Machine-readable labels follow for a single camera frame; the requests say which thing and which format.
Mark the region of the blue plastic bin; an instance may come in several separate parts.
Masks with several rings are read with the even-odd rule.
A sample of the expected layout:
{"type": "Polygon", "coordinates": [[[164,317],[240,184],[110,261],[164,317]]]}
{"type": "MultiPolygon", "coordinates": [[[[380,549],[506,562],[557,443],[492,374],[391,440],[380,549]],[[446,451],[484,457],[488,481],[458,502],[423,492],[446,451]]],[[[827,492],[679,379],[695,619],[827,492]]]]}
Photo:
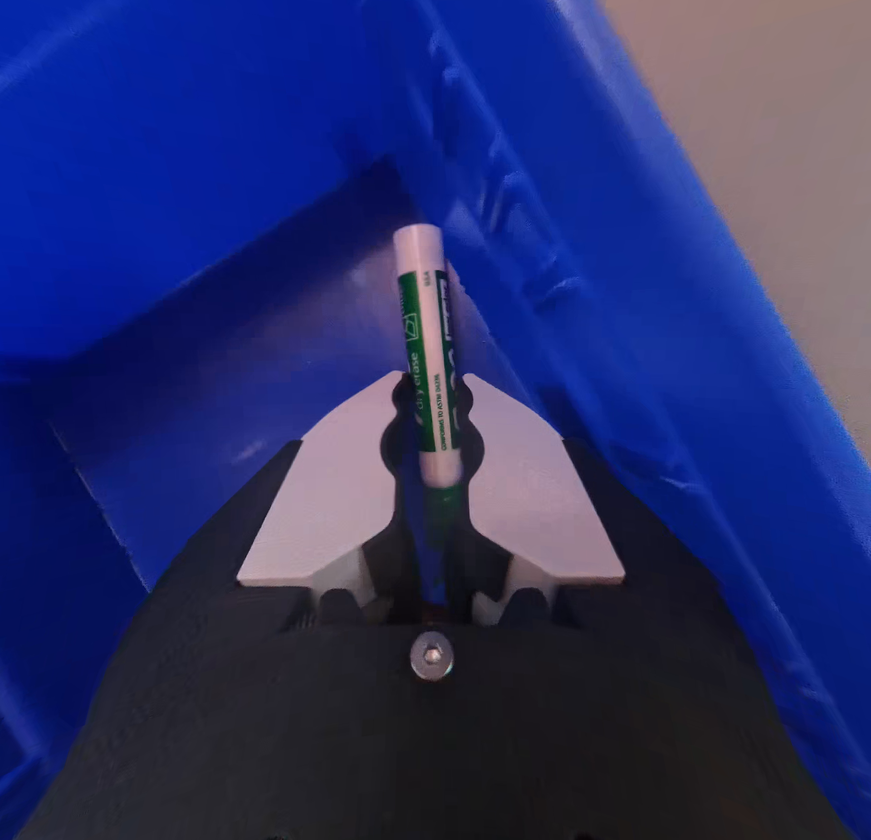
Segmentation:
{"type": "Polygon", "coordinates": [[[869,469],[594,0],[2,0],[2,838],[869,838],[869,469]],[[408,375],[562,436],[621,585],[236,576],[408,375]]]}

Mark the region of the green dry erase marker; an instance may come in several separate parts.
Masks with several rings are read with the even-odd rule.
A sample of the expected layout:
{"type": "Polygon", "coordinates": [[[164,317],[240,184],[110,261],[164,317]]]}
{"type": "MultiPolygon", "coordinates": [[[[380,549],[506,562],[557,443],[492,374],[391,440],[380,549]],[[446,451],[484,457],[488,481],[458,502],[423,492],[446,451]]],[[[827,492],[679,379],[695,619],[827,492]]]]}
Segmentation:
{"type": "Polygon", "coordinates": [[[443,563],[458,506],[457,487],[463,480],[450,281],[437,226],[404,226],[393,240],[418,463],[425,489],[422,590],[426,602],[445,605],[448,586],[443,563]]]}

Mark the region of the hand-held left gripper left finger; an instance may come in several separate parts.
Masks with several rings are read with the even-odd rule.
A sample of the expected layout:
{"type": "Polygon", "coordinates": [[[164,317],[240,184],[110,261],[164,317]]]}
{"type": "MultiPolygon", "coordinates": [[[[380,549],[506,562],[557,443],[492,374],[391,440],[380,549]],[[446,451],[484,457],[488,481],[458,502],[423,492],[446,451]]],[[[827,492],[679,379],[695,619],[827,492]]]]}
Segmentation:
{"type": "Polygon", "coordinates": [[[236,579],[332,590],[361,608],[418,616],[421,579],[402,485],[410,379],[391,371],[326,414],[299,443],[236,579]]]}

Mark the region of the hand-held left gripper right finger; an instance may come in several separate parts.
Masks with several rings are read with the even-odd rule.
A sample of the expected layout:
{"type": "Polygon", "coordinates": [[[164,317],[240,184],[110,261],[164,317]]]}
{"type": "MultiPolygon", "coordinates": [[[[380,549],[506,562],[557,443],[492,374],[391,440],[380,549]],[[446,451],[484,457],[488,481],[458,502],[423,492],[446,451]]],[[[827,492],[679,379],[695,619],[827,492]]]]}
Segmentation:
{"type": "Polygon", "coordinates": [[[452,616],[500,616],[537,590],[616,586],[626,570],[567,451],[539,413],[474,374],[445,410],[445,591],[452,616]]]}

